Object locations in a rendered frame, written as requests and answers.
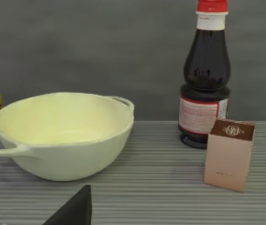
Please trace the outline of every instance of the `tabletop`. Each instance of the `tabletop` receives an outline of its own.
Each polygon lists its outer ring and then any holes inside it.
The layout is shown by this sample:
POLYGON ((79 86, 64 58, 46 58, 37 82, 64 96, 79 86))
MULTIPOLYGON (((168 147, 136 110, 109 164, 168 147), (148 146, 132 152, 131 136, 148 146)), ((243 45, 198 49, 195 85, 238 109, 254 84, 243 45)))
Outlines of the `tabletop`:
POLYGON ((184 146, 175 121, 137 121, 120 156, 74 182, 40 179, 0 158, 0 225, 41 225, 85 184, 93 225, 266 225, 266 122, 246 193, 203 183, 206 152, 184 146))

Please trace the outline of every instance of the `monogram emblem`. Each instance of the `monogram emblem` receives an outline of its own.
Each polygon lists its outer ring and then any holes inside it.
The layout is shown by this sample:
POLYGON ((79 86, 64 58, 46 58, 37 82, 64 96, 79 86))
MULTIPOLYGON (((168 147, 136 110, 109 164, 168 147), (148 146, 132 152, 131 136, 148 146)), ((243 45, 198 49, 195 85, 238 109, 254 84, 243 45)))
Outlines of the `monogram emblem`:
POLYGON ((237 136, 239 134, 244 134, 244 131, 238 126, 227 126, 223 129, 229 136, 237 136))

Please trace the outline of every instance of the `red bottle cap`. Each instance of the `red bottle cap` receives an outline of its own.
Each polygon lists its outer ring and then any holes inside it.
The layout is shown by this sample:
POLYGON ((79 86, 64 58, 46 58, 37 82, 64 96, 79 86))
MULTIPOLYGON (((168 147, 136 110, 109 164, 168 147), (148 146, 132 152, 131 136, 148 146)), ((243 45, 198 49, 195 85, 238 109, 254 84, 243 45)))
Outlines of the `red bottle cap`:
POLYGON ((227 13, 228 0, 199 0, 197 12, 227 13))

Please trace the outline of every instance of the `bowl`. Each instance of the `bowl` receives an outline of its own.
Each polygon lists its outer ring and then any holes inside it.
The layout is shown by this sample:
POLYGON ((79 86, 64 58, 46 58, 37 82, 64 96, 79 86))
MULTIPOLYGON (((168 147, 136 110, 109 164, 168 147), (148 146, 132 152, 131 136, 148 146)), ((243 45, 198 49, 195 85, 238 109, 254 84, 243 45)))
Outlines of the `bowl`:
POLYGON ((134 121, 121 97, 59 92, 30 97, 0 110, 0 157, 54 181, 78 180, 111 164, 134 121))

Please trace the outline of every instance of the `table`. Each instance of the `table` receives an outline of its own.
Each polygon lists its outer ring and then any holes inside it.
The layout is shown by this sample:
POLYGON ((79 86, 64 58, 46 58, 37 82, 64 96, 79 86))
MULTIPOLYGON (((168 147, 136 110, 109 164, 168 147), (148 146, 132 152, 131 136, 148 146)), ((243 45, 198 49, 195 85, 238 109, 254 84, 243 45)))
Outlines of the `table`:
POLYGON ((204 150, 175 121, 138 121, 117 160, 75 182, 51 182, 0 158, 0 225, 41 225, 92 185, 94 225, 266 225, 266 122, 257 122, 244 194, 203 184, 204 150))

